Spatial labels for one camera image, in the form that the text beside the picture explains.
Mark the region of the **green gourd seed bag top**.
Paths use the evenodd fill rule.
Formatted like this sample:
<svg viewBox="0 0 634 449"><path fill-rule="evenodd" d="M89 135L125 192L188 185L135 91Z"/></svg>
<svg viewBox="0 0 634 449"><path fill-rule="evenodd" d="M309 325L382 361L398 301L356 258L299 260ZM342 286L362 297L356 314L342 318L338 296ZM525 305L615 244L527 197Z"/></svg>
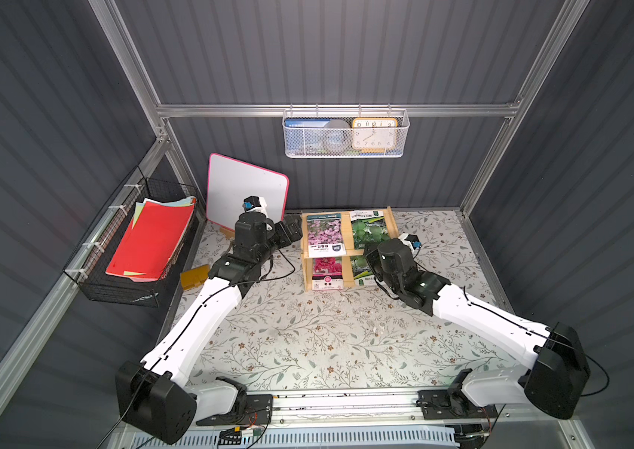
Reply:
<svg viewBox="0 0 634 449"><path fill-rule="evenodd" d="M381 243L391 239L384 211L351 211L350 225L356 250L363 250L370 243Z"/></svg>

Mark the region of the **purple flower seed bag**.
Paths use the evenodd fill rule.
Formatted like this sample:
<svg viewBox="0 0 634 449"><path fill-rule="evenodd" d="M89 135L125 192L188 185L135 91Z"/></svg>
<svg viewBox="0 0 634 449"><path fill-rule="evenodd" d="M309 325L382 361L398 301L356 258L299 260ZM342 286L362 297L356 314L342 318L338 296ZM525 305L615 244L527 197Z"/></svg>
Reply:
<svg viewBox="0 0 634 449"><path fill-rule="evenodd" d="M309 258L338 257L347 254L339 213L308 214L306 225Z"/></svg>

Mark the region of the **wooden two-tier shelf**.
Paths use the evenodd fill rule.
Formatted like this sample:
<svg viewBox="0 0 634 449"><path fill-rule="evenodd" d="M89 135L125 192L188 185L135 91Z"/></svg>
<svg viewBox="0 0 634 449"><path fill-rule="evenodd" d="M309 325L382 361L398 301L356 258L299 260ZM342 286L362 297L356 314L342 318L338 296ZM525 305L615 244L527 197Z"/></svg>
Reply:
<svg viewBox="0 0 634 449"><path fill-rule="evenodd" d="M381 209L379 211L385 212L385 218L387 222L387 227L389 230L389 234L391 238L396 238L398 236L398 229L395 222L395 217L393 216L393 211L390 207L386 209ZM343 265L343 279L344 279L344 289L350 289L355 287L353 277L352 277L352 267L350 266L350 257L351 256L364 256L364 250L356 250L353 246L352 240L352 226L350 225L350 211L328 211L327 213L339 213L341 215L342 220L342 234L344 238L344 242L346 245L347 254L344 256L338 256L342 258ZM307 225L306 225L306 216L308 214L321 214L321 213L304 213L302 215L302 230L303 230L303 239L301 241L301 262L303 269L303 279L305 288L307 291L315 291L311 287L311 275L312 275L312 261L315 258L309 258L307 256Z"/></svg>

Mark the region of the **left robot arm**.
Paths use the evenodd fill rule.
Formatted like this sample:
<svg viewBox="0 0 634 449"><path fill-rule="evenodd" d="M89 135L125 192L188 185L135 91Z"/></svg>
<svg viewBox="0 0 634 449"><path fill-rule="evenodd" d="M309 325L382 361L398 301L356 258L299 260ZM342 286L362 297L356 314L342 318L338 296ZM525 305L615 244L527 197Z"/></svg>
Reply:
<svg viewBox="0 0 634 449"><path fill-rule="evenodd" d="M172 445L197 420L243 413L243 385L226 378L194 389L187 383L227 315L253 286L271 282L264 264L302 237L298 215L274 222L260 207L239 215L232 248L210 267L191 307L141 361L127 361L118 369L120 421Z"/></svg>

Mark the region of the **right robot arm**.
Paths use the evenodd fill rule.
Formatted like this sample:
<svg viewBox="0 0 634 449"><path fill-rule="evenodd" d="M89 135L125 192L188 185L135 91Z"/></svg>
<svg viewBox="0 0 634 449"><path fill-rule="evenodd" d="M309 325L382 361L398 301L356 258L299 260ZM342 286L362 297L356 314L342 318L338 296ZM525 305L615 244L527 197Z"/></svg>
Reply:
<svg viewBox="0 0 634 449"><path fill-rule="evenodd" d="M530 404L550 417L571 419L591 377L576 329L533 322L477 299L422 269L414 259L421 246L414 235L365 245L378 287L391 299L476 334L518 363L493 372L462 370L450 386L451 399L474 407Z"/></svg>

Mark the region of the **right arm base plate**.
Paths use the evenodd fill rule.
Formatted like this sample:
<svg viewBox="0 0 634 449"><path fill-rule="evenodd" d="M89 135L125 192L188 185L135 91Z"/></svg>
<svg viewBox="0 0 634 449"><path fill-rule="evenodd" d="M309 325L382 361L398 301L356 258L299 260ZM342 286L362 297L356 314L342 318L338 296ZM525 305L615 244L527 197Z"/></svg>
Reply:
<svg viewBox="0 0 634 449"><path fill-rule="evenodd" d="M461 393L451 394L447 389L420 390L416 405L425 420L496 419L494 405L478 407Z"/></svg>

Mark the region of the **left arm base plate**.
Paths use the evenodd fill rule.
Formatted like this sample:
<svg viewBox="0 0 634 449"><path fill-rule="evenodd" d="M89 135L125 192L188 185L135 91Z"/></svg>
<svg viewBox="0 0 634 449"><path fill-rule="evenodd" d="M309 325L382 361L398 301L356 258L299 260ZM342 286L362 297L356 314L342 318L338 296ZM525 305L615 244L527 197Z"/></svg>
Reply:
<svg viewBox="0 0 634 449"><path fill-rule="evenodd" d="M274 397L268 394L247 394L238 397L232 410L195 422L196 426L265 426L271 422Z"/></svg>

